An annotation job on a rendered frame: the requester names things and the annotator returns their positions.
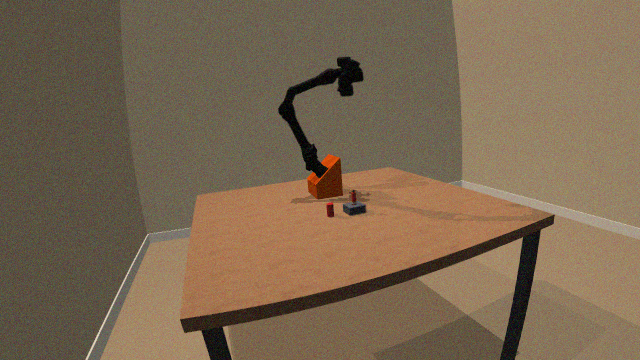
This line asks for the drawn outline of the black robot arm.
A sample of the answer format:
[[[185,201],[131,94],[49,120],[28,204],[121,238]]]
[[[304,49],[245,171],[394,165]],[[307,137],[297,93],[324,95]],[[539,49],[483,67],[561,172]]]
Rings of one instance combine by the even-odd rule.
[[[278,108],[279,114],[289,123],[290,129],[301,147],[302,156],[306,163],[306,170],[312,170],[318,178],[320,178],[328,168],[317,160],[317,149],[315,148],[314,143],[310,144],[302,131],[295,117],[296,112],[293,106],[293,100],[296,95],[313,87],[333,84],[337,77],[339,77],[337,91],[343,94],[347,88],[351,87],[352,83],[358,81],[362,82],[364,78],[362,68],[359,67],[360,62],[352,59],[344,59],[342,68],[335,70],[326,69],[318,76],[288,88],[285,99]],[[342,72],[345,74],[341,75]]]

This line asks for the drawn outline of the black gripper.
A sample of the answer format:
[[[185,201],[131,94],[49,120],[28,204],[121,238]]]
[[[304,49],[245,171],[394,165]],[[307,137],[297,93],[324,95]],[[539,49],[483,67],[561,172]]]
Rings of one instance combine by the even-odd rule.
[[[344,58],[346,59],[350,59],[350,57],[340,57],[337,58],[337,66],[342,68],[342,65],[344,64]],[[347,88],[345,93],[340,93],[340,96],[342,97],[348,97],[348,96],[353,96],[353,85],[351,84],[351,87]]]

